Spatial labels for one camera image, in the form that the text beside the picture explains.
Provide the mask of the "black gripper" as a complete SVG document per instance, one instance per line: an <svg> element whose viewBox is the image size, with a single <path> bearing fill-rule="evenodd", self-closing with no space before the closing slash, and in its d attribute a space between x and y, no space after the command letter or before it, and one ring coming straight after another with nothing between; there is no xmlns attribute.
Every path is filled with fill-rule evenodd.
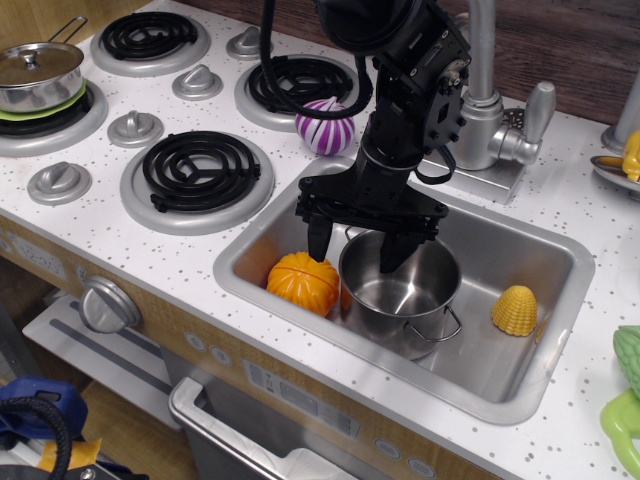
<svg viewBox="0 0 640 480"><path fill-rule="evenodd" d="M383 167L362 152L345 170L302 178L295 214L308 223L308 253L323 262L338 223L384 234L379 271L395 272L433 240L448 207L408 184L411 168Z"/></svg>

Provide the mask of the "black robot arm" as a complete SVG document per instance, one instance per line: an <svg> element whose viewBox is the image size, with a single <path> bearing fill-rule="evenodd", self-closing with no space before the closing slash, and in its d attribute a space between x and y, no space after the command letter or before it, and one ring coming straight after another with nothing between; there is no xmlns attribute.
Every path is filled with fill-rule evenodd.
<svg viewBox="0 0 640 480"><path fill-rule="evenodd" d="M408 184L425 155L455 162L447 145L465 121L461 88L470 47L433 1L320 1L327 37L377 70L375 108L356 159L340 173L305 177L296 213L308 225L308 252L324 260L333 226L383 233L380 270L391 273L427 240L449 212Z"/></svg>

